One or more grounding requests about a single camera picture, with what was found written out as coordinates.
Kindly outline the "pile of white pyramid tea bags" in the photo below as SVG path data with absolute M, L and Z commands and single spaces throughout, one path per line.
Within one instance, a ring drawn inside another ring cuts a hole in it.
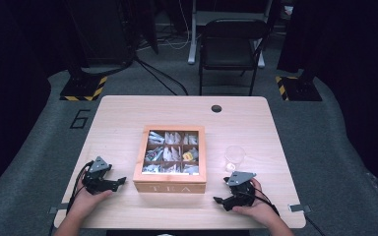
M 198 143 L 198 137 L 193 134 L 186 133 L 183 138 L 184 145 L 196 145 Z

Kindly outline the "grey tape strip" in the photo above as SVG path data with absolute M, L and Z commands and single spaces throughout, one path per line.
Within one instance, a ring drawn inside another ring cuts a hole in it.
M 61 203 L 57 206 L 51 206 L 50 209 L 48 210 L 49 214 L 55 214 L 61 209 L 67 209 L 68 203 Z
M 312 209 L 310 206 L 308 205 L 289 205 L 288 206 L 289 210 L 291 212 L 299 212 L 299 211 L 302 211 L 304 213 L 308 213 L 308 212 L 311 212 Z

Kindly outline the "white tea packets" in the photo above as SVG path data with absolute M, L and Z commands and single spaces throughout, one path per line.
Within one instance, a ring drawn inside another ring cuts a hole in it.
M 165 164 L 161 168 L 162 173 L 180 173 L 181 172 L 181 167 L 179 164 Z

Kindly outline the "pile of black-marked white sachets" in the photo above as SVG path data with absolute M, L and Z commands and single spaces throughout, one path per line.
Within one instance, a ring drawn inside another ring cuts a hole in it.
M 174 147 L 165 147 L 163 149 L 163 160 L 164 161 L 180 161 L 180 151 Z

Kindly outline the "black stand base striped edge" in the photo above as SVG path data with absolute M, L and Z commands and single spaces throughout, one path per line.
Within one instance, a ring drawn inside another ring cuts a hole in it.
M 313 83 L 304 83 L 297 77 L 276 77 L 279 92 L 285 101 L 321 101 Z
M 106 80 L 107 77 L 90 77 L 80 82 L 71 79 L 60 92 L 60 99 L 69 101 L 97 100 Z

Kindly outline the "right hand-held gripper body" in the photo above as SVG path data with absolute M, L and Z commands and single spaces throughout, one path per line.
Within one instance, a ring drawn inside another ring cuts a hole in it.
M 233 171 L 224 181 L 234 196 L 232 204 L 235 207 L 251 206 L 254 202 L 255 190 L 250 180 L 256 174 L 252 172 Z

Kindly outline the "white desk frame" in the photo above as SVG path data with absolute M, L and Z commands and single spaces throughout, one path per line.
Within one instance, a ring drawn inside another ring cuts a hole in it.
M 188 54 L 187 63 L 194 65 L 196 62 L 198 36 L 197 28 L 205 26 L 208 22 L 218 19 L 258 19 L 267 21 L 270 16 L 271 6 L 274 0 L 265 0 L 265 10 L 258 13 L 249 12 L 230 12 L 230 11 L 202 11 L 198 10 L 198 2 L 200 0 L 192 0 L 191 5 L 191 29 L 190 35 L 190 49 Z

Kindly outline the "person's right hand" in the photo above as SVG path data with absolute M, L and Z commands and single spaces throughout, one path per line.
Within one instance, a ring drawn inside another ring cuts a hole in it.
M 255 201 L 252 206 L 234 206 L 232 210 L 236 213 L 250 216 L 260 224 L 271 228 L 275 225 L 279 216 L 267 204 L 267 199 L 262 193 L 261 184 L 256 179 L 251 179 L 250 183 L 255 189 Z

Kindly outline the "black folding chair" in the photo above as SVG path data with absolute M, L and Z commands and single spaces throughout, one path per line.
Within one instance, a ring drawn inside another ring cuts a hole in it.
M 200 38 L 199 95 L 211 83 L 204 79 L 204 71 L 251 71 L 248 94 L 255 85 L 259 56 L 270 33 L 263 20 L 218 19 L 207 23 Z

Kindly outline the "person's left hand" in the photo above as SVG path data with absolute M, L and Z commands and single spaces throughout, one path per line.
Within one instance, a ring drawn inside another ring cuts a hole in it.
M 77 218 L 85 218 L 88 216 L 101 202 L 112 195 L 111 190 L 107 190 L 96 195 L 90 194 L 87 190 L 80 191 L 71 206 L 68 216 Z

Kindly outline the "pile of colourful tea sachets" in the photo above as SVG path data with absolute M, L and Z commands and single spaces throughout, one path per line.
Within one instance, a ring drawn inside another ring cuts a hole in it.
M 145 154 L 146 161 L 157 161 L 163 153 L 162 147 L 156 147 L 154 149 L 150 149 Z

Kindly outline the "dark curtain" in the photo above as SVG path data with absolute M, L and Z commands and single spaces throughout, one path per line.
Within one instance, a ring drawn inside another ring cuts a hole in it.
M 329 87 L 378 178 L 378 0 L 296 0 L 278 68 Z
M 0 177 L 17 155 L 61 70 L 52 0 L 0 0 Z

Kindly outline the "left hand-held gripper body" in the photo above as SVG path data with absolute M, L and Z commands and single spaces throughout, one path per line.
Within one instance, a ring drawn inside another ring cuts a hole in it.
M 105 174 L 110 169 L 111 164 L 108 164 L 100 156 L 92 162 L 82 181 L 89 193 L 94 195 L 111 189 L 111 183 L 104 179 Z

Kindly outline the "clear plastic cup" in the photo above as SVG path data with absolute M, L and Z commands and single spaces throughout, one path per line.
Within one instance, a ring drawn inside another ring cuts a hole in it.
M 227 172 L 236 171 L 246 156 L 245 150 L 240 146 L 227 147 L 224 153 L 225 170 Z

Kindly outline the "wooden tea box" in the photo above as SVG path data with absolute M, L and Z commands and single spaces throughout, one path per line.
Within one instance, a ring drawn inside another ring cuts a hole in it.
M 181 143 L 179 145 L 152 145 L 148 143 L 149 132 L 154 131 L 165 137 L 166 132 L 178 132 L 181 135 Z M 196 145 L 184 145 L 183 138 L 186 133 L 196 135 L 198 143 Z M 207 161 L 206 161 L 206 144 L 205 144 L 205 128 L 203 126 L 146 126 L 143 131 L 139 155 L 137 158 L 133 182 L 140 193 L 182 193 L 182 194 L 204 194 L 207 185 Z M 145 154 L 148 150 L 156 147 L 176 148 L 180 151 L 180 161 L 164 161 L 163 153 L 157 161 L 146 161 Z M 182 155 L 184 152 L 196 148 L 199 152 L 199 158 L 192 161 L 184 161 Z M 142 172 L 144 165 L 159 164 L 160 173 L 145 174 Z M 162 173 L 161 168 L 165 164 L 179 164 L 180 173 Z M 198 175 L 189 175 L 183 172 L 185 164 L 195 164 L 199 166 Z

